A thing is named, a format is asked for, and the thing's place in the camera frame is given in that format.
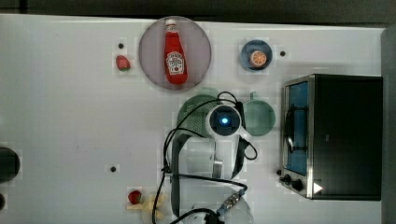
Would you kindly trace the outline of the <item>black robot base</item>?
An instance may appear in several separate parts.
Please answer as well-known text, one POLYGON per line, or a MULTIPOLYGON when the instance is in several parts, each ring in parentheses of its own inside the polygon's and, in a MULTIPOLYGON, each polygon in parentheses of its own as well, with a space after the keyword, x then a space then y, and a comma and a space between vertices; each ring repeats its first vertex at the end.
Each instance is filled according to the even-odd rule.
POLYGON ((17 176, 21 168, 18 154, 7 147, 0 148, 0 183, 6 183, 17 176))

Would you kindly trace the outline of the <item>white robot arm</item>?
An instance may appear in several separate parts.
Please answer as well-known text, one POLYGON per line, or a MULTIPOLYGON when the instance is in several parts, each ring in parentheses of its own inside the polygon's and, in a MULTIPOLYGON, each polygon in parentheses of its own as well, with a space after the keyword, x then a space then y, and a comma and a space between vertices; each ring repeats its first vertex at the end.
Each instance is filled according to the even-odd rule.
POLYGON ((244 199, 248 186, 236 181, 250 135, 243 105, 210 100, 181 117, 163 146, 162 180, 170 181, 170 217, 159 209, 163 194, 148 204, 150 224, 253 224, 244 199))

